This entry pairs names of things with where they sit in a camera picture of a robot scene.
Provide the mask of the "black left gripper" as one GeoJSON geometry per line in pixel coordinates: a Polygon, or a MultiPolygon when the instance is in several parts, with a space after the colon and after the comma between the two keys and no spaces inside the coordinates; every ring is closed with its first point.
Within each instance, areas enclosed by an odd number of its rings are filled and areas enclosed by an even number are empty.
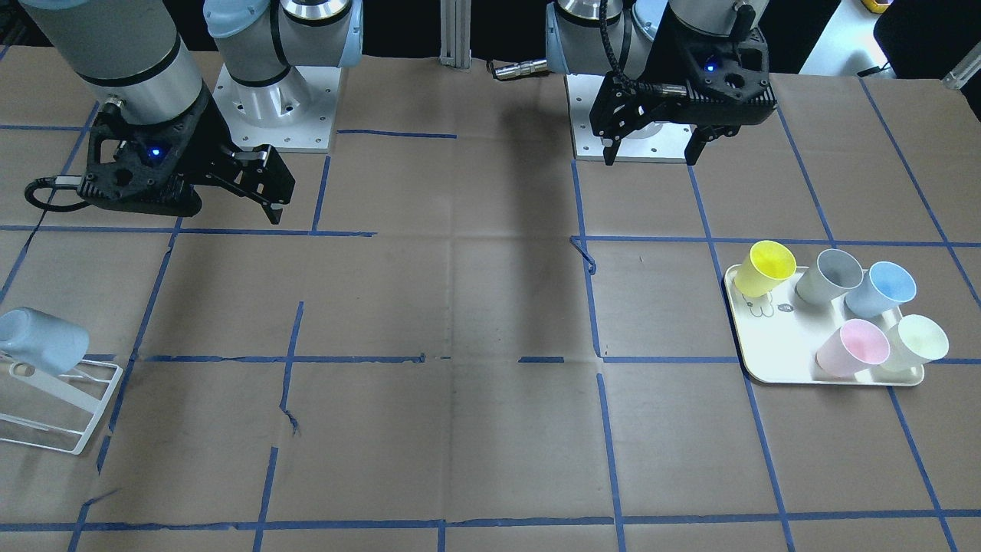
{"type": "MultiPolygon", "coordinates": [[[[736,15],[725,36],[696,31],[676,15],[665,15],[669,51],[684,88],[683,98],[667,99],[672,123],[694,129],[684,147],[684,161],[694,166],[712,141],[738,135],[738,126],[757,125],[778,102],[769,76],[769,49],[750,15],[736,15]]],[[[604,164],[616,161],[622,141],[653,121],[648,112],[666,98],[664,85],[641,83],[616,72],[604,74],[591,111],[592,135],[602,144],[604,164]]]]}

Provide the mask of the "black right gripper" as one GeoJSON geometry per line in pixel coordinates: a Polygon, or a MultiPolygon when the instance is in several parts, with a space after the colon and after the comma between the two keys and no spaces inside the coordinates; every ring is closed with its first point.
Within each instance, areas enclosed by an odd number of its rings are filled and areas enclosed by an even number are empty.
{"type": "Polygon", "coordinates": [[[89,136],[78,196],[99,209],[151,215],[196,215],[196,186],[218,186],[257,204],[273,225],[292,198],[295,178],[276,147],[243,150],[207,85],[171,120],[136,125],[123,101],[108,97],[89,136]]]}

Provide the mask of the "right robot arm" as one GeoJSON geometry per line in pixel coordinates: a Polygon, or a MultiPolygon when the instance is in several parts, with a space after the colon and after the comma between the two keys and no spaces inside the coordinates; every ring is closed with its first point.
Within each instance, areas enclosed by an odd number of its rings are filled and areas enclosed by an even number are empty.
{"type": "Polygon", "coordinates": [[[224,63],[210,90],[161,1],[25,1],[100,101],[84,171],[35,179],[27,202],[192,217],[220,186],[281,222],[295,179],[281,153],[330,147],[344,67],[363,52],[361,1],[206,1],[224,63]]]}

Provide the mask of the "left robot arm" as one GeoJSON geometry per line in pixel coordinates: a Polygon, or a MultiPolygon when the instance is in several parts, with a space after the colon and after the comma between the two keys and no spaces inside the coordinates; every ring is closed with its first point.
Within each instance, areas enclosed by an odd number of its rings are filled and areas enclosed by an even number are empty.
{"type": "Polygon", "coordinates": [[[564,74],[574,155],[697,163],[777,108],[765,1],[554,1],[546,63],[564,74]]]}

